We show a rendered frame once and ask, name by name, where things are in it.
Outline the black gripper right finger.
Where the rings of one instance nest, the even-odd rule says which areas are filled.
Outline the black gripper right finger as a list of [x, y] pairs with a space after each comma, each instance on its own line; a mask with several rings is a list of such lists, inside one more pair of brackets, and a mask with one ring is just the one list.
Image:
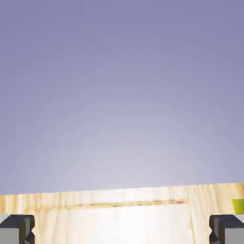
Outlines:
[[209, 244], [244, 244], [244, 214], [211, 215], [209, 226]]

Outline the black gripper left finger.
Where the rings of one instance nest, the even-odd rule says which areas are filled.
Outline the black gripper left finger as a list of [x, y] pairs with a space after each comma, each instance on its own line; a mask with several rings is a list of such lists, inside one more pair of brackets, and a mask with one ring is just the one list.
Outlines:
[[29, 214], [0, 214], [0, 244], [35, 244], [35, 218]]

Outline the large green box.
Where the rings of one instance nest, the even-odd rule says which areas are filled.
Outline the large green box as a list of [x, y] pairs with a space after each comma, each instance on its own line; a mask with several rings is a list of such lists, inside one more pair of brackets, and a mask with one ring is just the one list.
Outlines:
[[235, 214], [244, 214], [244, 199], [233, 199], [232, 203]]

